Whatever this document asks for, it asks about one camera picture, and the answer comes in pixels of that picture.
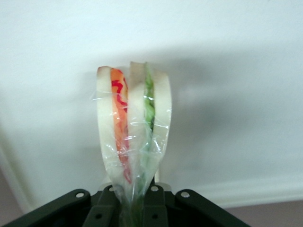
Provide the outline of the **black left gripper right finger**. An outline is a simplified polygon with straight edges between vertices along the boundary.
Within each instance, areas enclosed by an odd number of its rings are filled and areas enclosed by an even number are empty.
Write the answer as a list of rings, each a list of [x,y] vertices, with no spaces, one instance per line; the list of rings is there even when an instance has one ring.
[[[146,192],[142,222],[143,227],[169,226],[164,189],[159,185],[151,185]]]

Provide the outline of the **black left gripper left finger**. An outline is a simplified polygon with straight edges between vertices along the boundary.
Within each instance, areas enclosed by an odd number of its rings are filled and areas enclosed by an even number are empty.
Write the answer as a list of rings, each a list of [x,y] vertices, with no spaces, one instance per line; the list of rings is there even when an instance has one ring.
[[[104,188],[96,205],[92,206],[85,221],[85,227],[118,227],[120,202],[113,186]]]

